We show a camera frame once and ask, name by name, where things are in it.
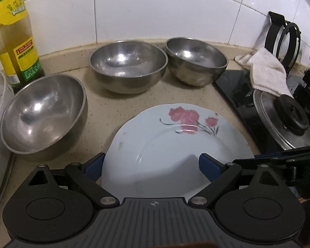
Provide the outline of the white floral plate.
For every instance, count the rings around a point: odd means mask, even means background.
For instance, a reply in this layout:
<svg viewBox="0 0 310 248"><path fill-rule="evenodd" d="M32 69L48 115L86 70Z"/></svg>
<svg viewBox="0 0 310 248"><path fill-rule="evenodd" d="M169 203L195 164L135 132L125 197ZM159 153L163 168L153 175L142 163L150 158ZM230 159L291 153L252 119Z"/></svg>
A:
<svg viewBox="0 0 310 248"><path fill-rule="evenodd" d="M144 110L116 133L105 155L102 187L125 198L191 198L209 181L199 170L206 153L221 163L253 157L224 117L191 104Z"/></svg>

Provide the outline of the large steel bowl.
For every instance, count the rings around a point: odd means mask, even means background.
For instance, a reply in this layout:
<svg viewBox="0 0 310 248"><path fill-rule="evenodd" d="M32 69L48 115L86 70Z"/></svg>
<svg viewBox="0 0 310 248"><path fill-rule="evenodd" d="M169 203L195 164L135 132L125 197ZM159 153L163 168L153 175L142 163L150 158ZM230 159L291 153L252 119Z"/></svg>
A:
<svg viewBox="0 0 310 248"><path fill-rule="evenodd" d="M51 161L77 143L87 117L87 93L80 80L52 74L16 93L2 116L0 136L24 160Z"/></svg>

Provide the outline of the small steel bowl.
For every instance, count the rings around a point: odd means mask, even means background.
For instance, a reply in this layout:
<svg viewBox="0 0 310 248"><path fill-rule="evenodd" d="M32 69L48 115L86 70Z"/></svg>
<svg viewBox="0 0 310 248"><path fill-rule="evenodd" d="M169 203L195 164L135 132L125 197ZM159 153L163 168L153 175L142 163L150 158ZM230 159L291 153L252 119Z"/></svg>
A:
<svg viewBox="0 0 310 248"><path fill-rule="evenodd" d="M216 47L193 38L170 38L165 43L167 68L182 83L204 87L215 82L228 66Z"/></svg>

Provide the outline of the steel pot lid black knob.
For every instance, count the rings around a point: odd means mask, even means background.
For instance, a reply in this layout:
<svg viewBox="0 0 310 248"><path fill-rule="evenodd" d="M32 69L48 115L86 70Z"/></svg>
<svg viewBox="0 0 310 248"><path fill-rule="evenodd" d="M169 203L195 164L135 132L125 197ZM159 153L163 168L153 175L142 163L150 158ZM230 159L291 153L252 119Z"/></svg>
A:
<svg viewBox="0 0 310 248"><path fill-rule="evenodd" d="M254 106L263 125L284 150L310 146L310 124L304 109L292 97L276 97L255 90Z"/></svg>

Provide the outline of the black induction cooktop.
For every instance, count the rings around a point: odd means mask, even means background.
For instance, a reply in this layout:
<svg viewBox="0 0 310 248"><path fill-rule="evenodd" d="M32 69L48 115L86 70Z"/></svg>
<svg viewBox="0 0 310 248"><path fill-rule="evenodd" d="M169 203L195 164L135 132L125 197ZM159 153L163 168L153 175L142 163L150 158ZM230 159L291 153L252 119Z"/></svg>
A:
<svg viewBox="0 0 310 248"><path fill-rule="evenodd" d="M285 151L274 141L256 112L253 100L256 89L251 86L248 70L226 70L216 80L215 86L246 126L260 153Z"/></svg>

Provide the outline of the white dish cloth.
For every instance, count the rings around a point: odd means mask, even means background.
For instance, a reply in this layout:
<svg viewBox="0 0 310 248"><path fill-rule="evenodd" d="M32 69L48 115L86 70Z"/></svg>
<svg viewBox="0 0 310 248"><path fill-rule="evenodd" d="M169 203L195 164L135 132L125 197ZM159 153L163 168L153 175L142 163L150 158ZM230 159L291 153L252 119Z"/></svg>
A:
<svg viewBox="0 0 310 248"><path fill-rule="evenodd" d="M293 97L286 83L284 66L264 47L246 55L238 55L234 61L250 72L250 82L254 89L276 97Z"/></svg>

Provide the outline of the green yellow sauce bottle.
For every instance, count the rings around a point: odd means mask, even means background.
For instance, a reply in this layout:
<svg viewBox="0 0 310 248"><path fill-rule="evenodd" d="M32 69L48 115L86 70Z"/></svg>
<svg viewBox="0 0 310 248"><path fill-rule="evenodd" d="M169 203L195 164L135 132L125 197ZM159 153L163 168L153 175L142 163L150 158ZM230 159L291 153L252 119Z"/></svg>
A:
<svg viewBox="0 0 310 248"><path fill-rule="evenodd" d="M0 61L14 92L45 75L24 0L0 0Z"/></svg>

